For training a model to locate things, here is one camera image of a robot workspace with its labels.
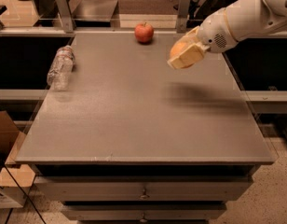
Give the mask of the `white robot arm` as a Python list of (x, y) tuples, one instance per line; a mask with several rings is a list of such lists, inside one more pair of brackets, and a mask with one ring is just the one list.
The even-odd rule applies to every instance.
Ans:
[(287, 28), (287, 0), (238, 0), (208, 16), (171, 48), (168, 65), (187, 68), (205, 54), (233, 49), (250, 37), (269, 35)]

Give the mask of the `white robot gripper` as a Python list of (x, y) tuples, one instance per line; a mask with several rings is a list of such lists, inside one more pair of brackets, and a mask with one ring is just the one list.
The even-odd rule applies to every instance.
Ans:
[(205, 53), (222, 53), (233, 49), (238, 42), (229, 33), (223, 15), (211, 15), (198, 27), (191, 29), (173, 45), (168, 65), (184, 69), (200, 62)]

